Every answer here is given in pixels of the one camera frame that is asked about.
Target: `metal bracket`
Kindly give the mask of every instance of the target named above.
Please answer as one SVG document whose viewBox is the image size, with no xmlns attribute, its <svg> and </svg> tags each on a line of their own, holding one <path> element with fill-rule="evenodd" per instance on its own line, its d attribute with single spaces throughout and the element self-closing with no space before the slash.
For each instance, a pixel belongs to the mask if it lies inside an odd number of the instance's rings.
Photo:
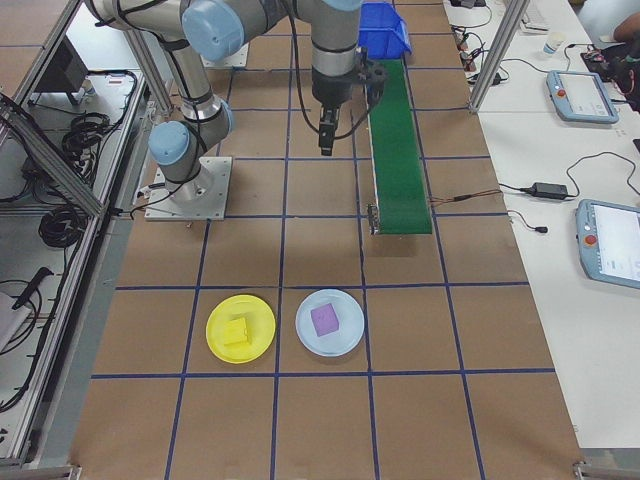
<svg viewBox="0 0 640 480">
<path fill-rule="evenodd" d="M 640 480 L 640 472 L 637 470 L 597 468 L 585 463 L 576 463 L 573 471 L 578 480 Z"/>
<path fill-rule="evenodd" d="M 210 62 L 206 58 L 202 58 L 204 68 L 223 70 L 227 68 L 245 68 L 247 66 L 247 58 L 249 57 L 249 44 L 244 45 L 233 55 L 223 58 L 217 62 Z"/>
<path fill-rule="evenodd" d="M 224 220 L 231 177 L 231 157 L 201 157 L 202 168 L 213 177 L 213 184 L 197 198 L 179 201 L 173 196 L 145 208 L 144 217 L 149 221 L 194 221 L 194 220 Z M 160 169 L 156 172 L 154 182 L 164 182 L 164 175 Z M 162 188 L 154 190 L 149 203 L 161 200 L 169 191 Z"/>
</svg>

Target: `cup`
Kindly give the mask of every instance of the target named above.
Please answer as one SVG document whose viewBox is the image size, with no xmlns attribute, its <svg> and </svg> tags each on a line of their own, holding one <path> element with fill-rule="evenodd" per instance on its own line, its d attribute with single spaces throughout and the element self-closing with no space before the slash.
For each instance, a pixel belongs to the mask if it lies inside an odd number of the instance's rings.
<svg viewBox="0 0 640 480">
<path fill-rule="evenodd" d="M 547 41 L 542 50 L 548 55 L 553 55 L 556 53 L 558 48 L 560 48 L 560 45 L 562 45 L 562 42 L 564 42 L 566 38 L 567 37 L 562 32 L 549 32 L 549 35 L 547 35 Z"/>
</svg>

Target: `white table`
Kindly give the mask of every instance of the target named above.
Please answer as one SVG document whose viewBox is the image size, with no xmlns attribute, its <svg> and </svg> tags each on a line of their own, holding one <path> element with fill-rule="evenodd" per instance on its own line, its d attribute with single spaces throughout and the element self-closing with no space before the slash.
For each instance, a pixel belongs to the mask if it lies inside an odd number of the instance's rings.
<svg viewBox="0 0 640 480">
<path fill-rule="evenodd" d="M 500 0 L 488 4 L 494 11 L 491 24 L 472 30 L 485 41 L 493 38 L 504 14 Z M 566 0 L 536 4 L 551 29 L 567 35 L 567 43 L 589 42 Z M 488 18 L 486 9 L 448 6 L 447 12 L 454 24 L 472 25 Z M 562 52 L 552 58 L 540 53 L 544 41 L 544 35 L 518 32 L 507 57 L 523 58 L 544 70 L 564 70 Z M 569 50 L 572 70 L 586 70 L 580 51 Z M 640 165 L 632 143 L 640 137 L 640 115 L 628 106 L 618 107 L 620 121 L 612 126 L 563 122 L 549 99 L 544 74 L 520 62 L 504 66 L 510 81 L 490 89 L 479 114 L 500 182 L 519 187 L 536 181 L 562 183 L 574 193 L 565 170 L 584 155 L 610 150 Z M 582 190 L 580 199 L 640 206 L 640 198 L 625 184 L 630 169 L 612 156 L 585 160 L 572 171 Z M 640 173 L 632 183 L 640 189 Z M 547 235 L 540 235 L 525 229 L 517 218 L 513 222 L 580 446 L 640 447 L 640 291 L 586 278 L 576 247 L 577 201 L 506 194 L 505 203 L 532 225 L 549 227 Z"/>
</svg>

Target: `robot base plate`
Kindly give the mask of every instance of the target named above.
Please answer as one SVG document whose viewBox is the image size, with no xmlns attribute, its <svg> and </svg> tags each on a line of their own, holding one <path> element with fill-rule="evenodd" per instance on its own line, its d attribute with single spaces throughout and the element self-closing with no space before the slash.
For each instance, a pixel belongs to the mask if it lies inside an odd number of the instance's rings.
<svg viewBox="0 0 640 480">
<path fill-rule="evenodd" d="M 189 202 L 177 202 L 167 198 L 145 209 L 144 217 L 149 221 L 195 221 L 224 220 L 231 177 L 231 157 L 202 157 L 202 168 L 213 175 L 213 185 L 198 199 Z M 164 182 L 160 169 L 156 172 L 154 182 Z M 153 190 L 149 203 L 160 200 L 169 192 L 164 189 Z"/>
</svg>

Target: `robotic arm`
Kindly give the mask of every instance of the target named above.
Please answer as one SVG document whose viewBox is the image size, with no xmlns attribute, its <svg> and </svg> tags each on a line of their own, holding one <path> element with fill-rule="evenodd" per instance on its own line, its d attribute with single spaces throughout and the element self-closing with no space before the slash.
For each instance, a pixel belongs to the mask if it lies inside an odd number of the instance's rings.
<svg viewBox="0 0 640 480">
<path fill-rule="evenodd" d="M 98 25 L 151 32 L 159 41 L 182 97 L 184 122 L 154 129 L 150 150 L 167 179 L 198 188 L 199 165 L 190 159 L 232 130 L 232 114 L 215 95 L 200 55 L 218 61 L 269 31 L 285 16 L 311 24 L 313 95 L 322 104 L 319 147 L 331 155 L 340 106 L 354 84 L 367 85 L 369 104 L 382 95 L 384 70 L 357 52 L 362 0 L 85 0 Z"/>
</svg>

